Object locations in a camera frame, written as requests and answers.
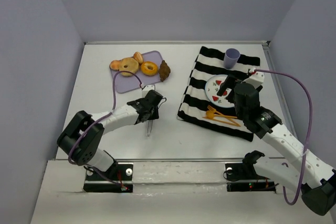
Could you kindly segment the brown chocolate croissant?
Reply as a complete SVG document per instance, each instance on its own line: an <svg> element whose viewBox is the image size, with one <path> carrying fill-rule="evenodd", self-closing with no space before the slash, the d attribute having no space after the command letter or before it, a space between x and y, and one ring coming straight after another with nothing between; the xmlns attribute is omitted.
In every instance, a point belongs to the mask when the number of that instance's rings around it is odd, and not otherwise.
<svg viewBox="0 0 336 224"><path fill-rule="evenodd" d="M159 73L160 81L161 82L165 81L169 77L169 75L171 73L171 69L167 65L167 63L165 62L165 60L163 60L161 62L158 73Z"/></svg>

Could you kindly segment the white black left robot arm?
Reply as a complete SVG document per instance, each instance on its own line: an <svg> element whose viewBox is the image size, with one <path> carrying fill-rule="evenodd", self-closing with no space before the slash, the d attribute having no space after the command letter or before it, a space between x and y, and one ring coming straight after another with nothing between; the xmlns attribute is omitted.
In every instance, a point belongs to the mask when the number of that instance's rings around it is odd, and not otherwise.
<svg viewBox="0 0 336 224"><path fill-rule="evenodd" d="M57 139L57 145L77 166L89 166L95 172L111 177L118 162L99 148L105 133L129 125L137 125L159 118L159 104L164 97L149 90L145 97L113 109L109 113L89 114L82 110L75 114Z"/></svg>

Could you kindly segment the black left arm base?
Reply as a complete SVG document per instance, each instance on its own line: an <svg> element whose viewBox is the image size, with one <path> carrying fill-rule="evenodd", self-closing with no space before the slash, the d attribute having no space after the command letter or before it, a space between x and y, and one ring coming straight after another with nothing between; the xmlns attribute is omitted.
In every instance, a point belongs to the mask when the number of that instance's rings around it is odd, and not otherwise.
<svg viewBox="0 0 336 224"><path fill-rule="evenodd" d="M130 162L119 162L111 175L84 166L86 174L82 189L87 193L132 193L133 165Z"/></svg>

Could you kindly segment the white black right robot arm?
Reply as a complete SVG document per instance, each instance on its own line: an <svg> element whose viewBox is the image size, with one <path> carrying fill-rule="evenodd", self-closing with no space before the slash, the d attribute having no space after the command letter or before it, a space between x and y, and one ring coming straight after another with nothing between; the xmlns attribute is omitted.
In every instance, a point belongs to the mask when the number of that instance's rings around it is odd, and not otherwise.
<svg viewBox="0 0 336 224"><path fill-rule="evenodd" d="M335 205L335 168L309 151L271 110L260 105L263 78L252 73L244 81L228 76L219 86L219 95L229 89L226 99L234 104L236 116L247 130L276 149L290 166L279 165L264 153L246 154L243 163L259 176L273 179L284 189L296 192L315 214L324 216Z"/></svg>

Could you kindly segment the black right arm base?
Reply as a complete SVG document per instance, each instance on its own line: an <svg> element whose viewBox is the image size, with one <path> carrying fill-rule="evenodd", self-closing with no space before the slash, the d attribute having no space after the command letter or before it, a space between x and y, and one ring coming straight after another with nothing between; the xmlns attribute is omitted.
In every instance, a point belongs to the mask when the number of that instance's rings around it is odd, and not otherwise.
<svg viewBox="0 0 336 224"><path fill-rule="evenodd" d="M276 192L275 184L267 177L258 175L254 165L264 153L252 151L247 153L240 163L227 163L223 172L223 178L227 181L227 191L233 192L251 192L251 191L271 191Z"/></svg>

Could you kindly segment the small glazed bread roll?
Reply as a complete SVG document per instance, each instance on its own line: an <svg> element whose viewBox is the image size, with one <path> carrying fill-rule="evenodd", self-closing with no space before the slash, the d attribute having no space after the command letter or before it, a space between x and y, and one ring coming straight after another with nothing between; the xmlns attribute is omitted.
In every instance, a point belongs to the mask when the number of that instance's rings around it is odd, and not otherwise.
<svg viewBox="0 0 336 224"><path fill-rule="evenodd" d="M138 51L133 54L132 58L135 59L140 65L143 63L143 56Z"/></svg>

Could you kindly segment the pale round bread bun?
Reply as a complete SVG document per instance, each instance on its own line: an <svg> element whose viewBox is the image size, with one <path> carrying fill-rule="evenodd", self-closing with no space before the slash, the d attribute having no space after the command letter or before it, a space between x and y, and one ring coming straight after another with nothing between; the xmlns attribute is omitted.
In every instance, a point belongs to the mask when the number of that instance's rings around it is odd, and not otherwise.
<svg viewBox="0 0 336 224"><path fill-rule="evenodd" d="M120 65L120 60L113 60L110 62L109 67L113 71L118 71L119 70L119 65Z"/></svg>

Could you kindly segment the watermelon pattern plate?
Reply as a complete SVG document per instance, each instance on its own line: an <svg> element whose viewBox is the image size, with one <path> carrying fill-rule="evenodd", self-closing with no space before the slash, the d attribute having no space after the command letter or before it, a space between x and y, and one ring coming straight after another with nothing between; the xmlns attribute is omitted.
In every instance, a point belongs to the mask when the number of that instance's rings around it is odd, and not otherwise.
<svg viewBox="0 0 336 224"><path fill-rule="evenodd" d="M225 74L213 76L210 79L208 79L205 85L205 88L204 88L206 97L211 102L211 104L216 105L220 108L233 108L234 107L234 104L230 103L227 100L229 94L232 91L231 88L227 87L225 88L223 93L218 94L221 86L224 84L227 78L228 78L228 75L225 75Z"/></svg>

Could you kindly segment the orange plastic fork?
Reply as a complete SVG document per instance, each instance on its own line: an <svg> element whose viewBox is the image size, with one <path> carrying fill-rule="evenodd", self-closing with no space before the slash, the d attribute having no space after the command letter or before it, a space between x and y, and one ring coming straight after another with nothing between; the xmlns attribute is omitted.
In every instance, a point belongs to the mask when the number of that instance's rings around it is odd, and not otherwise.
<svg viewBox="0 0 336 224"><path fill-rule="evenodd" d="M214 111L215 113L220 113L220 112L218 112L215 108L213 108L213 107L210 106L210 105L207 107L207 109L208 109L208 110L211 110L211 111Z"/></svg>

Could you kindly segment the orange plastic spoon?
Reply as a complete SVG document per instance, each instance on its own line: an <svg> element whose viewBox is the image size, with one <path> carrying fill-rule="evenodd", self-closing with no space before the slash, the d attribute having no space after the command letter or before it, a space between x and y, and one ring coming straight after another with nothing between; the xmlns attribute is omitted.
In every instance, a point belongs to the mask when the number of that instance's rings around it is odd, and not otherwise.
<svg viewBox="0 0 336 224"><path fill-rule="evenodd" d="M220 113L215 113L214 111L208 110L206 111L206 117L213 119L215 117L222 117L222 118L228 118L228 119L237 119L236 116L229 116L229 115L223 115Z"/></svg>

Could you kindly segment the lavender plastic cup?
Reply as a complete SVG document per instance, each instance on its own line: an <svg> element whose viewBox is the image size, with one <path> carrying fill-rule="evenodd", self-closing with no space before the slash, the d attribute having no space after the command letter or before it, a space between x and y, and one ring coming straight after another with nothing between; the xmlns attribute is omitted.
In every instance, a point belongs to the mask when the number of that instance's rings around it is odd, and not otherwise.
<svg viewBox="0 0 336 224"><path fill-rule="evenodd" d="M227 49L223 60L224 68L232 69L234 65L237 63L239 58L240 58L240 52L237 49L235 48Z"/></svg>

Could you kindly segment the black white striped cloth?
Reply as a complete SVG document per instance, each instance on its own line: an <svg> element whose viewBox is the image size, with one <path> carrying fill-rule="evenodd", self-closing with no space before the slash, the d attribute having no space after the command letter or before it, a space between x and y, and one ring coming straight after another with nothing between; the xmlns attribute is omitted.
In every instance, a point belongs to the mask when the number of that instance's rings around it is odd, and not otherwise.
<svg viewBox="0 0 336 224"><path fill-rule="evenodd" d="M234 107L220 108L211 104L204 90L208 79L216 75L225 74L233 76L238 80L245 80L248 77L247 72L250 68L258 68L260 66L259 57L242 54L234 67L227 70L223 64L224 55L223 52L217 49L207 48L205 46L201 47L194 61L188 85L182 96L177 118L208 130L242 138L251 142L254 135L246 129L241 120L222 117L210 119L206 117L206 111L209 105L224 115L236 116Z"/></svg>

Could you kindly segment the lavender plastic tray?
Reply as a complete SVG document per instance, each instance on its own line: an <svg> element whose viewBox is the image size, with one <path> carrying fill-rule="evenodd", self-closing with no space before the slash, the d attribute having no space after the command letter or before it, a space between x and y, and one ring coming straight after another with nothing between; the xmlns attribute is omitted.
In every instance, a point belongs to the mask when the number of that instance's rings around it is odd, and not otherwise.
<svg viewBox="0 0 336 224"><path fill-rule="evenodd" d="M143 53L142 56L143 56L144 62L150 61L156 64L158 68L160 68L160 64L163 61L163 58L158 51L156 50L149 51L149 52ZM136 75L140 78L140 80L142 81L144 85L156 84L158 82L161 82L159 73L157 73L154 76L147 76L141 71L141 66L139 66L139 69ZM125 77L122 74L119 74L116 77L115 90L117 93L126 93L129 91L138 89L139 87L140 87L140 83L137 80L137 78L134 76Z"/></svg>

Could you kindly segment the orange glazed donut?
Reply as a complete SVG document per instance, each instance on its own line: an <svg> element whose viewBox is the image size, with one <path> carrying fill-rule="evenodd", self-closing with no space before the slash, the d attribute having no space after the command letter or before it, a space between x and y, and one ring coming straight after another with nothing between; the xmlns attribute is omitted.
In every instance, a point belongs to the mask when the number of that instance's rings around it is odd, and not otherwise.
<svg viewBox="0 0 336 224"><path fill-rule="evenodd" d="M151 61L146 61L142 63L141 71L146 76L154 76L158 72L158 66Z"/></svg>

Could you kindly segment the large beige bagel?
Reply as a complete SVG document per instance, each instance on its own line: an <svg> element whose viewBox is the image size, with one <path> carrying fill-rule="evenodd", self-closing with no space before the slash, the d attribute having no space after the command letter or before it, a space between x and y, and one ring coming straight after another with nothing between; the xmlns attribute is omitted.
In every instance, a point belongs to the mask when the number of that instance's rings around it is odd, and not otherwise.
<svg viewBox="0 0 336 224"><path fill-rule="evenodd" d="M125 77L132 76L139 69L139 63L134 58L124 58L119 63L119 71Z"/></svg>

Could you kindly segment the metal table edge rail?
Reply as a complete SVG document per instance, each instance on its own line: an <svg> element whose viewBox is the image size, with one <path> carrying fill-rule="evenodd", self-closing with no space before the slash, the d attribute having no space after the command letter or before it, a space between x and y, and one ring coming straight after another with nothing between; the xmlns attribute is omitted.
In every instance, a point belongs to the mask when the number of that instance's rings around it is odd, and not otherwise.
<svg viewBox="0 0 336 224"><path fill-rule="evenodd" d="M144 41L86 41L85 45L262 45L268 46L266 40L144 40Z"/></svg>

